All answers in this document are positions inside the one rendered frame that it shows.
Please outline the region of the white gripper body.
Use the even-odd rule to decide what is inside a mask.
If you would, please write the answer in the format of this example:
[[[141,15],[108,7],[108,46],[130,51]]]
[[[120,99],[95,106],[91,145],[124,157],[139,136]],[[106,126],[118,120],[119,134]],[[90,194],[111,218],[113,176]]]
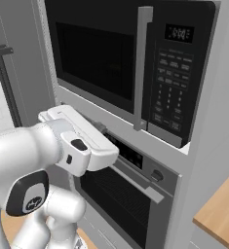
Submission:
[[[38,115],[50,125],[61,143],[57,166],[67,172],[98,171],[112,165],[119,149],[70,105],[60,105]]]

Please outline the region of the black microwave door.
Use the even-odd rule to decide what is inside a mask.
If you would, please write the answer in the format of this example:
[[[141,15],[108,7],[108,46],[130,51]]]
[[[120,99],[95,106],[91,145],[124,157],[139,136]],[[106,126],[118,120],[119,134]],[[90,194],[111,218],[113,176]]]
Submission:
[[[141,0],[45,0],[63,86],[134,124],[137,13]]]

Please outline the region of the black microwave oven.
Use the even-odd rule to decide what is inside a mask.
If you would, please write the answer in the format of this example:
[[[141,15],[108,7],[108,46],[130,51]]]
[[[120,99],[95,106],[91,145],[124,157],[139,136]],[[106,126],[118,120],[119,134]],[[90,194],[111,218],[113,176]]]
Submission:
[[[147,25],[142,117],[148,133],[177,148],[192,135],[211,40],[215,5],[205,0],[141,0]],[[181,124],[181,131],[171,128]]]

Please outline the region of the grey tall door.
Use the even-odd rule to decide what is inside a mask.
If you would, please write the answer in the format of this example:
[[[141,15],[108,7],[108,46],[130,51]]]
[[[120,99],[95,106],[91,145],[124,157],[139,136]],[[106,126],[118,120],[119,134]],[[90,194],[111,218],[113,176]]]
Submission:
[[[14,111],[23,126],[57,105],[57,78],[44,0],[0,0],[0,45],[15,98]]]

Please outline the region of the dark round oven knob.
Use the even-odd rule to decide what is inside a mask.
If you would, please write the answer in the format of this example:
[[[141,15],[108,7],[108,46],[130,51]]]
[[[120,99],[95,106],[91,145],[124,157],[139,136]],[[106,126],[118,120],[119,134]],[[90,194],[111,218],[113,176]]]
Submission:
[[[156,182],[160,182],[164,180],[164,175],[159,171],[159,170],[154,170],[151,173],[151,177],[156,181]]]

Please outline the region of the grey drawer front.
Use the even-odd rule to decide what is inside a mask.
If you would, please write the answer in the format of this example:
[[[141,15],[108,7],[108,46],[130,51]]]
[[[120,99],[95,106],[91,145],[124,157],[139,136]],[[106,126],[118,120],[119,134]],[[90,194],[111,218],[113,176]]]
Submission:
[[[98,249],[133,249],[89,204],[78,227]]]

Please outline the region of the grey tall appliance cabinet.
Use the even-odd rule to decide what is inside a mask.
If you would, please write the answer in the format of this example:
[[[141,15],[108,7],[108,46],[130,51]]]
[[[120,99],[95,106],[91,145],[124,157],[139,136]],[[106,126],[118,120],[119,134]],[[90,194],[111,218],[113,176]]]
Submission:
[[[165,198],[155,203],[111,166],[75,182],[77,191],[133,249],[188,249],[194,215],[229,175],[229,0],[215,5],[202,90],[190,141],[181,148],[62,88],[57,100],[106,126],[120,151],[113,165],[134,170]],[[164,180],[151,173],[159,170]]]

